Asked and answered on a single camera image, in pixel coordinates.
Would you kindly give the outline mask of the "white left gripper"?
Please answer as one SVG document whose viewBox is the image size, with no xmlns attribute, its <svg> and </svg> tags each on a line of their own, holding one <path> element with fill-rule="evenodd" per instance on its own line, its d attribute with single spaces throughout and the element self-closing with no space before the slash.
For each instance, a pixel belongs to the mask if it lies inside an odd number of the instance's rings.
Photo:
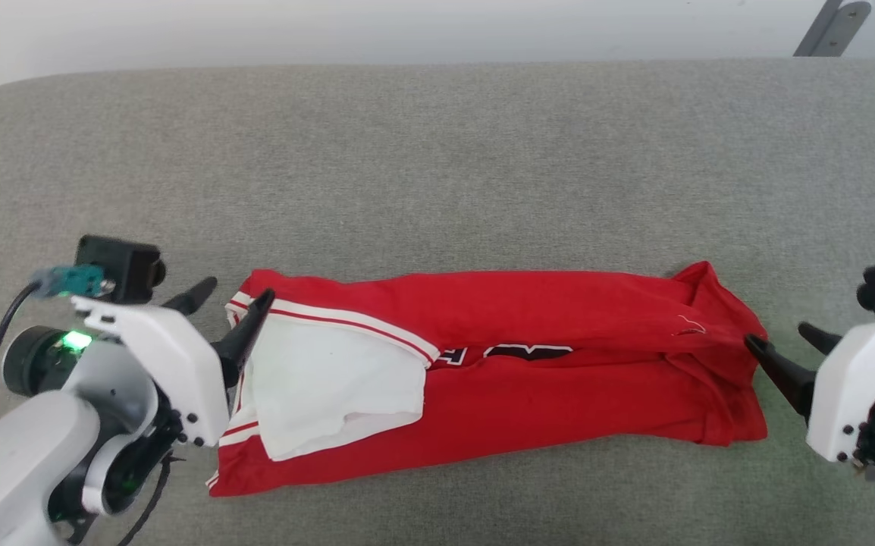
<svg viewBox="0 0 875 546">
<path fill-rule="evenodd" d="M 264 290 L 248 304 L 247 314 L 222 339 L 202 338 L 185 315 L 195 314 L 217 287 L 208 276 L 162 304 L 127 306 L 71 297 L 74 310 L 87 314 L 84 324 L 119 338 L 132 357 L 167 395 L 185 421 L 184 434 L 215 447 L 229 425 L 226 388 L 237 386 L 270 314 L 275 292 Z"/>
</svg>

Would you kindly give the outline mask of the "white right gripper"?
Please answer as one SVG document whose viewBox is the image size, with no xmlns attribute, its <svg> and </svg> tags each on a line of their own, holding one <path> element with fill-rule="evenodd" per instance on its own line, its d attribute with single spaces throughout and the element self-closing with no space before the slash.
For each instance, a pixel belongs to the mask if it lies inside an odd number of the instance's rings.
<svg viewBox="0 0 875 546">
<path fill-rule="evenodd" d="M 766 339 L 749 334 L 744 346 L 794 411 L 808 420 L 806 442 L 829 462 L 852 457 L 855 433 L 875 404 L 875 322 L 854 326 L 843 336 L 799 322 L 798 334 L 827 356 L 817 374 L 777 352 Z"/>
</svg>

